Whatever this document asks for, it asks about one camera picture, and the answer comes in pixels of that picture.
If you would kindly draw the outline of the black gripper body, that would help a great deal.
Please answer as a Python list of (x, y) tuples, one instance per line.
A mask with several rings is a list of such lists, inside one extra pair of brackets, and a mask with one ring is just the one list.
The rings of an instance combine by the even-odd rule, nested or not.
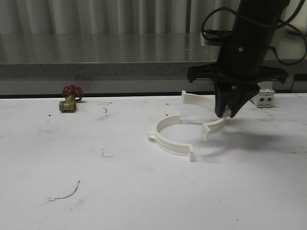
[(288, 72), (263, 66), (274, 32), (248, 34), (238, 41), (236, 33), (223, 38), (217, 61), (188, 69), (189, 82), (211, 79), (234, 85), (252, 85), (277, 80), (285, 83)]

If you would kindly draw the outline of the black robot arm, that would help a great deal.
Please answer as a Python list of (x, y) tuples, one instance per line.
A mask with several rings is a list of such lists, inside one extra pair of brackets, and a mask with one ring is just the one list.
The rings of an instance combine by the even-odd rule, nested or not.
[(214, 64), (190, 67), (190, 82), (206, 78), (214, 81), (215, 108), (222, 117), (226, 108), (234, 117), (241, 107), (258, 94), (259, 82), (278, 80), (284, 83), (284, 69), (263, 66), (287, 0), (242, 0), (232, 32), (225, 36)]

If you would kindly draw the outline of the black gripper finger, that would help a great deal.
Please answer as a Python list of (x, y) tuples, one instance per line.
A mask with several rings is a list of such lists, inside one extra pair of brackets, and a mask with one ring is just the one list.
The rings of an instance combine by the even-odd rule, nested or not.
[(234, 91), (231, 91), (227, 102), (227, 108), (231, 111), (230, 117), (235, 117), (245, 103), (256, 96), (259, 91), (260, 87), (257, 84), (238, 86)]
[(222, 117), (224, 115), (231, 92), (231, 85), (229, 83), (214, 81), (214, 111), (218, 117)]

